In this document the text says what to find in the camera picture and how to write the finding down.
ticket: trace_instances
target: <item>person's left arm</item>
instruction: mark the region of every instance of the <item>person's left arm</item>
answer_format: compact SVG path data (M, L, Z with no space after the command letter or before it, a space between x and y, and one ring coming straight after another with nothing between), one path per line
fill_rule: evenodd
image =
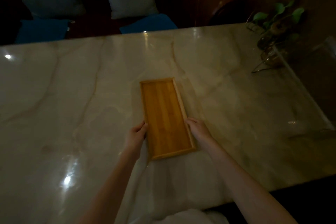
M130 129L118 163L78 224L114 223L147 128L148 124L142 122Z

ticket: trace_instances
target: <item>person's right arm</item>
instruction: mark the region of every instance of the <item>person's right arm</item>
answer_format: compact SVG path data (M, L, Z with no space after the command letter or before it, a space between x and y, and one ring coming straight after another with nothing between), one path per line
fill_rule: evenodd
M186 119L192 134L210 155L233 200L249 224L297 223L211 136L203 121Z

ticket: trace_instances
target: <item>marble table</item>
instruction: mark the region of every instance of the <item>marble table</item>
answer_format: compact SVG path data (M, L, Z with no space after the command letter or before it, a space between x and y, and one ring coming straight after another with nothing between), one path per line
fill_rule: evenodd
M286 69L251 74L243 24L0 48L0 220L73 223L143 118L139 82L175 77L189 116L266 189L336 174L336 141ZM117 217L163 218L231 201L208 155L136 163Z

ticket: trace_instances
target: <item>leaf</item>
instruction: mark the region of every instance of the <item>leaf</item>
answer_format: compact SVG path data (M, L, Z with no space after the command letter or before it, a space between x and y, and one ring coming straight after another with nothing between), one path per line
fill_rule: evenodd
M265 21L264 23L263 23L263 27L264 27L264 29L268 29L269 27L270 27L270 21Z
M290 40L290 41L295 41L299 37L300 37L300 35L298 33L292 33L289 36L287 36L287 39Z
M285 6L281 3L275 4L276 14L282 14L285 11Z
M291 0L291 1L288 3L288 5L286 5L285 7L291 7L291 6L294 4L294 1L295 1L295 0Z
M294 23L298 24L300 21L301 14L305 11L304 8L300 7L292 13L292 20Z
M254 15L253 21L257 22L257 21L260 21L260 20L264 20L264 19L267 18L267 16L268 16L268 14L258 12Z

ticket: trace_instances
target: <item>bamboo tray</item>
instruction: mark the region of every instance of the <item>bamboo tray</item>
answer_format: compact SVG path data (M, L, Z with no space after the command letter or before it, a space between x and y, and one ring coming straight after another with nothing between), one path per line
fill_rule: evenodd
M140 82L145 122L148 123L149 160L196 150L186 111L174 78Z

